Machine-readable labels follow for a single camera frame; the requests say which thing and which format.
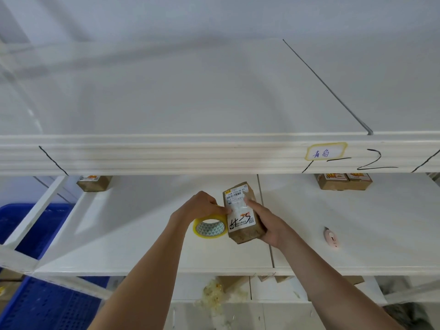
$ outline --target floor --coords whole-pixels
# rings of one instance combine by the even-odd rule
[[[440,304],[425,304],[434,329],[440,330]],[[211,317],[193,304],[173,304],[164,330],[325,330],[307,304],[227,304]]]

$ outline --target person's right hand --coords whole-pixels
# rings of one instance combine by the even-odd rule
[[[267,244],[280,249],[283,240],[287,238],[289,232],[293,229],[284,222],[283,219],[273,214],[269,209],[256,201],[245,198],[245,203],[252,208],[261,219],[261,222],[266,226],[267,233],[260,239]]]

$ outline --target forearm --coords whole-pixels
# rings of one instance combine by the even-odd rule
[[[290,227],[280,250],[328,329],[402,329]]]
[[[162,330],[173,295],[187,225],[170,221],[119,285],[89,330]]]

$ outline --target black marker line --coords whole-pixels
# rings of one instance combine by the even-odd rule
[[[306,166],[306,168],[303,170],[303,172],[305,172],[307,170],[308,167],[310,167],[310,165],[313,163],[314,161],[311,161],[308,166]]]
[[[367,164],[367,165],[363,165],[363,166],[360,166],[359,168],[357,168],[356,170],[371,170],[371,169],[383,169],[383,168],[399,168],[399,167],[378,167],[378,168],[364,168],[364,167],[366,167],[366,166],[369,166],[369,165],[372,165],[374,162],[377,162],[377,161],[379,161],[380,160],[380,158],[382,157],[382,153],[381,152],[379,152],[378,150],[376,150],[376,149],[368,149],[367,148],[367,150],[371,150],[372,152],[377,152],[377,153],[379,153],[379,157],[377,158],[377,160],[374,160],[373,162],[371,162],[371,163],[369,163],[369,164]]]
[[[437,150],[437,152],[435,152],[434,155],[431,155],[430,157],[428,157],[428,159],[423,162],[420,166],[418,166],[417,168],[415,168],[412,172],[415,172],[417,169],[419,169],[421,166],[423,166],[425,163],[427,163],[429,160],[431,160],[434,156],[436,156],[438,153],[440,153],[440,149]]]
[[[53,162],[53,163],[55,163],[55,165],[58,167],[58,168],[60,168],[61,170],[63,170],[63,172],[67,175],[67,176],[69,176],[69,174],[62,168],[62,167],[60,167],[59,165],[58,165],[58,163],[56,163],[55,162],[55,160],[53,159],[53,158],[51,158],[50,156],[49,156],[49,154],[47,154],[47,152],[41,147],[41,146],[38,146],[42,151],[44,151],[44,153],[46,154],[46,156],[48,157],[48,158],[50,158],[50,160]]]
[[[337,160],[345,160],[345,159],[348,159],[348,158],[352,158],[352,157],[333,158],[333,159],[327,160],[327,162],[330,162],[330,161],[337,161]]]

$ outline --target blue plastic basket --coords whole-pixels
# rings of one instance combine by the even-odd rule
[[[33,204],[9,204],[0,208],[0,242],[4,243]],[[72,205],[50,204],[16,250],[41,258]],[[84,277],[105,287],[109,277]],[[51,283],[26,277],[0,316],[0,330],[85,330],[101,300]]]

